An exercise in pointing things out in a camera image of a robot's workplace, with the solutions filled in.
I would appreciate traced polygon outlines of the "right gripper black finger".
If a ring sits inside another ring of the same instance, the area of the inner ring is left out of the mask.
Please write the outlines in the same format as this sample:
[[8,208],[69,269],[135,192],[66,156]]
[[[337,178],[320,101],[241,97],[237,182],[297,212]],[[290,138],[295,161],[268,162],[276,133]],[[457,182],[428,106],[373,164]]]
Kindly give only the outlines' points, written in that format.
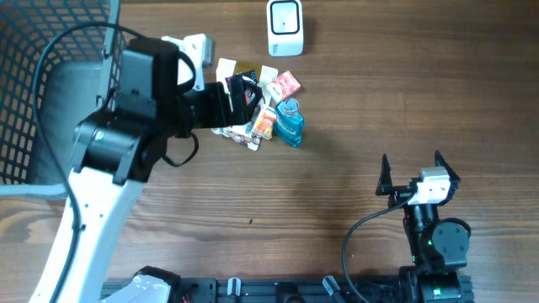
[[437,167],[443,167],[450,178],[451,182],[460,182],[460,177],[455,173],[451,166],[446,162],[445,158],[441,155],[439,150],[435,151],[435,165]]
[[378,180],[379,189],[391,189],[392,188],[392,177],[391,177],[391,167],[388,161],[387,155],[383,154],[382,156],[382,165],[381,173]]

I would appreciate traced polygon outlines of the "beige snack bag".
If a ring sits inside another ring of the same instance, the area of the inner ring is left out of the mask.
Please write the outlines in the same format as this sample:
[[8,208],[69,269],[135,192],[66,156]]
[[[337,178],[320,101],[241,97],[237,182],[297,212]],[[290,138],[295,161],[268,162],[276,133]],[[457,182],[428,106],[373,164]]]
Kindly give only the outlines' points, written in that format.
[[252,151],[257,151],[262,141],[262,137],[252,132],[253,123],[257,118],[260,108],[263,105],[270,104],[271,96],[265,90],[265,86],[277,78],[279,71],[276,68],[258,63],[220,58],[216,68],[216,80],[221,82],[225,86],[225,91],[229,93],[226,79],[238,73],[249,74],[250,72],[253,72],[252,79],[255,80],[257,85],[262,89],[262,97],[257,102],[253,118],[245,125],[214,128],[211,131],[216,135],[229,138]]

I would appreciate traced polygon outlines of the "orange Kleenex tissue pack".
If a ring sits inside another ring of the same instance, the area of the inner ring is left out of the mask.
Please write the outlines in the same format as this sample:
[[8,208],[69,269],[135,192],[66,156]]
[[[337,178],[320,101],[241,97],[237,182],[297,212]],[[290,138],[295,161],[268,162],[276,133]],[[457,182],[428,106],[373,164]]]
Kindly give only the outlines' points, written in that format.
[[253,123],[252,133],[265,140],[270,140],[272,138],[276,118],[276,112],[273,108],[270,106],[263,106]]

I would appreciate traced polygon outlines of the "blue mouthwash bottle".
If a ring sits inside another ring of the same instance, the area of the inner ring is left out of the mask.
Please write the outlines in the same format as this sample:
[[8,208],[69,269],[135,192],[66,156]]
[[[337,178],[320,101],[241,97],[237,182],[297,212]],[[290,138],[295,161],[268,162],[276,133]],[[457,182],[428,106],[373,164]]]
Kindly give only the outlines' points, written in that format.
[[295,98],[288,98],[277,104],[277,120],[274,124],[274,132],[284,142],[293,147],[299,147],[302,143],[302,131],[305,120],[299,110],[299,102]]

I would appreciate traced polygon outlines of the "red Kleenex tissue pack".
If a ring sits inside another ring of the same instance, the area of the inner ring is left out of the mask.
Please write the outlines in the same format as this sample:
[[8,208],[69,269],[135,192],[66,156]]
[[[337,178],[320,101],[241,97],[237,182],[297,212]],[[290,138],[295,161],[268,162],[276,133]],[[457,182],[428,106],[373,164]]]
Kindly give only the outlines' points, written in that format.
[[265,87],[271,98],[278,104],[299,91],[301,84],[290,71],[286,71]]

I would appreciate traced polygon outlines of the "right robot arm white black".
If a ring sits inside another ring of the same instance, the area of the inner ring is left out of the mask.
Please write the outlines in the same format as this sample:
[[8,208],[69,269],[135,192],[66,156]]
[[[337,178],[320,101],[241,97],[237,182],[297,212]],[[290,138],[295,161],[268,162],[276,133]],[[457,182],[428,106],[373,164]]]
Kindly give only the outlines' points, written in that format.
[[467,266],[471,227],[457,218],[439,217],[459,187],[460,177],[439,151],[435,165],[422,168],[407,185],[392,183],[387,156],[382,157],[376,195],[388,197],[388,208],[403,210],[403,229],[413,265],[399,269],[405,302],[463,302],[460,268]]

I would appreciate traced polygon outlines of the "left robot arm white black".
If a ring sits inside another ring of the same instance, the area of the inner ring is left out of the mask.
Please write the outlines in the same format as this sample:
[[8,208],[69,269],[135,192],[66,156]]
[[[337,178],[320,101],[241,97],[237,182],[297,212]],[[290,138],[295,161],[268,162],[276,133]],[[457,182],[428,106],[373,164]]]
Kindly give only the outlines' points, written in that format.
[[121,54],[120,86],[75,129],[61,223],[32,301],[96,302],[120,232],[168,140],[195,129],[245,125],[256,102],[221,82],[178,80],[188,56],[175,44],[135,38]]

